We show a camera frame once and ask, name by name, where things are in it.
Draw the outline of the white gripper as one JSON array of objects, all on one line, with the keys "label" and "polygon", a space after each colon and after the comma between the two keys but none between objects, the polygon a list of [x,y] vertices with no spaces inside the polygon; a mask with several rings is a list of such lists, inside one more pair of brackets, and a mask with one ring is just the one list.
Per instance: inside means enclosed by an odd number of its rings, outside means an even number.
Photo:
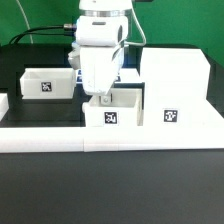
[{"label": "white gripper", "polygon": [[[80,64],[83,89],[87,95],[107,95],[124,62],[124,49],[116,47],[82,47]],[[111,95],[102,96],[104,104]]]}]

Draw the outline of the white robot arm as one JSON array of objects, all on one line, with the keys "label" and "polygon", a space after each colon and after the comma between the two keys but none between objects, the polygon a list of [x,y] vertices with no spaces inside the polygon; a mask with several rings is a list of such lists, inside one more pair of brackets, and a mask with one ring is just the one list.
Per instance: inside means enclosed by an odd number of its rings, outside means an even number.
[{"label": "white robot arm", "polygon": [[75,41],[68,61],[80,69],[87,95],[111,102],[111,88],[124,63],[125,48],[144,46],[146,36],[133,0],[80,0]]}]

